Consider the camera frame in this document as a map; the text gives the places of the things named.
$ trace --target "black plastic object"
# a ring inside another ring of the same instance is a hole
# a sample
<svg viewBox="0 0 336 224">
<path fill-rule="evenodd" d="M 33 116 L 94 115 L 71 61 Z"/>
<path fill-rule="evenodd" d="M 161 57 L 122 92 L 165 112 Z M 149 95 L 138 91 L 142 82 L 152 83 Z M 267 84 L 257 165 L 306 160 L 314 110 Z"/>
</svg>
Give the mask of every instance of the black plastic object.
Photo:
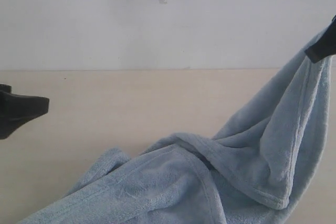
<svg viewBox="0 0 336 224">
<path fill-rule="evenodd" d="M 49 110 L 48 98 L 11 94 L 11 90 L 11 86 L 0 84 L 0 140 Z"/>
<path fill-rule="evenodd" d="M 336 55 L 336 16 L 321 38 L 306 49 L 305 53 L 313 63 L 319 62 L 325 57 Z"/>
</svg>

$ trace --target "white wall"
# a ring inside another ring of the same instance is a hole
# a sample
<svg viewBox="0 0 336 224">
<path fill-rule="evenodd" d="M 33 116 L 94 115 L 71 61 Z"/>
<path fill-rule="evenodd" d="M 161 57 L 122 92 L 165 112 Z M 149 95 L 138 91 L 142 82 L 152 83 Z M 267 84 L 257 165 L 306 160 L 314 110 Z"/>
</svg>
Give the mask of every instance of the white wall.
<svg viewBox="0 0 336 224">
<path fill-rule="evenodd" d="M 283 65 L 334 0 L 0 0 L 0 69 Z"/>
</svg>

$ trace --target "beige floor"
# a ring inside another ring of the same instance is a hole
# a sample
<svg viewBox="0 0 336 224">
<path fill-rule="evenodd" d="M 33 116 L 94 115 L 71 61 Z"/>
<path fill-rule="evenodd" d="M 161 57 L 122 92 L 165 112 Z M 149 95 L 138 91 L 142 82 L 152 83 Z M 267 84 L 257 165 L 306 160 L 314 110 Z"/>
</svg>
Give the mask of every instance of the beige floor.
<svg viewBox="0 0 336 224">
<path fill-rule="evenodd" d="M 176 131 L 212 136 L 275 72 L 0 72 L 14 93 L 51 99 L 47 115 L 0 141 L 0 223 L 15 223 L 61 197 L 108 148 L 136 155 Z M 336 219 L 335 81 L 332 86 L 327 149 L 289 224 Z"/>
</svg>

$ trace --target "light blue towel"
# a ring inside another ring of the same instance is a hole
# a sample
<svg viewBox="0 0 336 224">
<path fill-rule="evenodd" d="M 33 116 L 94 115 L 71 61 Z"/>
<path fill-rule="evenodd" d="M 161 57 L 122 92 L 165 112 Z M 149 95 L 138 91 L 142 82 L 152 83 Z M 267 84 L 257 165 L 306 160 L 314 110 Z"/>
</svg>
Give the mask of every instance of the light blue towel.
<svg viewBox="0 0 336 224">
<path fill-rule="evenodd" d="M 133 159 L 111 149 L 21 223 L 284 223 L 326 140 L 331 57 L 312 64 L 303 52 L 318 38 L 213 138 L 173 134 Z"/>
</svg>

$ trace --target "fleece blanket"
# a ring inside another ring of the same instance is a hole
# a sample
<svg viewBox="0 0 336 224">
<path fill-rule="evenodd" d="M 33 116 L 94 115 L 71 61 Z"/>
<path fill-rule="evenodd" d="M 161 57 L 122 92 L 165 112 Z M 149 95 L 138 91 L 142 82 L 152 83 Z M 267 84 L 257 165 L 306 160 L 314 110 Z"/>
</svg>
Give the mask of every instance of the fleece blanket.
<svg viewBox="0 0 336 224">
<path fill-rule="evenodd" d="M 214 137 L 172 134 L 132 159 L 108 150 L 20 223 L 284 223 L 326 141 L 331 57 L 312 64 L 304 53 L 319 36 Z"/>
</svg>

